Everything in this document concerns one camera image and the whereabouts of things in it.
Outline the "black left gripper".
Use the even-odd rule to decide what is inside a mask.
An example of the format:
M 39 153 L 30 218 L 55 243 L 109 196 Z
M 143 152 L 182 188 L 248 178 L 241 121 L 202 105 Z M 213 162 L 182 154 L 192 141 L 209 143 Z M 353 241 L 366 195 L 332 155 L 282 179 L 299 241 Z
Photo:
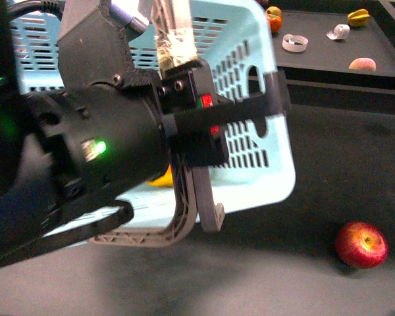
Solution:
M 51 207 L 81 215 L 163 174 L 171 152 L 191 167 L 229 158 L 226 128 L 198 126 L 197 114 L 219 104 L 209 64 L 187 62 L 164 73 L 157 92 L 152 74 L 136 69 L 129 43 L 149 22 L 137 1 L 23 1 L 16 15 L 39 11 L 60 22 L 58 67 L 63 88 L 31 92 L 38 139 L 52 160 Z

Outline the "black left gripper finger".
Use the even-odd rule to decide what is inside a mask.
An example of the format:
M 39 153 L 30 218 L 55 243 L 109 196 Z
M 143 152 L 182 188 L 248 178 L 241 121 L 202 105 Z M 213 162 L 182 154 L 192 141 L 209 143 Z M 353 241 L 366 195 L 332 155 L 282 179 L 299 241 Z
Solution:
M 214 107 L 191 109 L 174 114 L 175 132 L 201 132 L 214 125 L 226 125 L 245 120 L 257 121 L 265 117 L 283 115 L 290 107 L 285 71 L 263 75 L 265 93 L 255 93 L 241 101 Z

